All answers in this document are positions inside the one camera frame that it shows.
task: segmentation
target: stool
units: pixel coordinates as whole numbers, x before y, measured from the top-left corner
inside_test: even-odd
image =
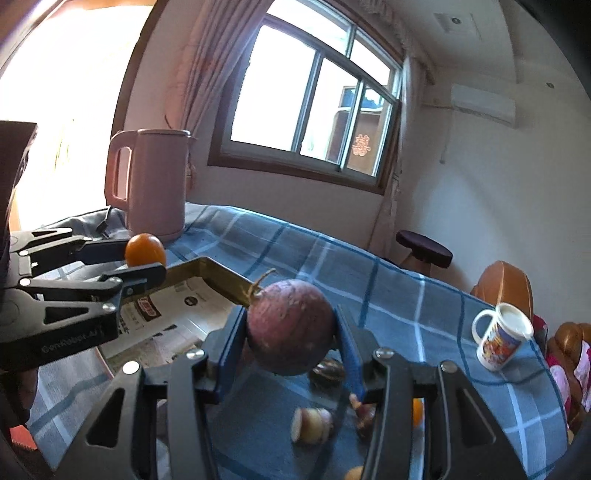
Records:
[[[447,248],[420,233],[400,230],[396,233],[396,241],[411,249],[408,257],[400,264],[406,270],[430,276],[431,264],[447,268],[452,263],[453,254]]]

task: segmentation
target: white mug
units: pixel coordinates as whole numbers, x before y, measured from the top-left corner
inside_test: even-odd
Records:
[[[486,316],[492,318],[485,334],[476,333],[476,324]],[[478,344],[476,356],[492,372],[503,368],[523,342],[534,336],[534,328],[525,314],[509,303],[499,303],[495,310],[482,310],[472,323],[472,336]]]

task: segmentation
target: table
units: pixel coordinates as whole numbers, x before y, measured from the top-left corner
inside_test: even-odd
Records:
[[[57,226],[96,236],[104,214]],[[115,211],[107,231],[122,235],[121,229],[123,216]],[[331,303],[347,306],[381,345],[411,361],[457,363],[504,429],[530,480],[545,478],[566,450],[565,413],[537,345],[526,343],[502,374],[487,371],[476,358],[470,324],[490,307],[486,303],[334,238],[233,207],[187,204],[184,234],[167,245],[167,261],[172,265],[199,256],[212,257],[251,280],[275,268],[269,283],[280,278],[312,282]],[[79,280],[117,266],[72,264],[47,276]],[[40,369],[28,426],[50,466],[58,464],[108,378],[93,350]],[[312,449],[292,447],[289,425],[300,406],[333,409],[337,435]],[[208,417],[224,480],[340,479],[362,464],[366,452],[356,438],[348,393],[314,393],[305,375],[284,378],[249,367],[224,405],[209,410]],[[422,430],[415,431],[412,478],[421,475],[421,435]],[[159,461],[165,462],[164,454]]]

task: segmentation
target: window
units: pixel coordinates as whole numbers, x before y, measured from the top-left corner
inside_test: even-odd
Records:
[[[210,164],[379,189],[400,65],[316,0],[275,0],[226,85]]]
[[[0,77],[0,119],[39,125],[12,204],[13,229],[105,206],[113,112],[154,2],[124,3],[66,2],[31,32]]]

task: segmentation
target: kettle handle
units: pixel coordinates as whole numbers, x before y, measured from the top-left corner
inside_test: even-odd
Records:
[[[109,143],[109,152],[107,153],[107,168],[105,174],[105,199],[107,205],[119,208],[124,211],[128,211],[129,204],[127,198],[121,198],[115,193],[117,191],[117,183],[119,180],[119,150],[122,148],[129,148],[133,151],[135,142],[137,140],[137,130],[123,130],[117,132],[111,143]],[[133,155],[129,156],[129,166],[127,168],[126,175],[128,176],[131,172],[131,160]],[[125,183],[129,185],[129,178],[125,179]]]

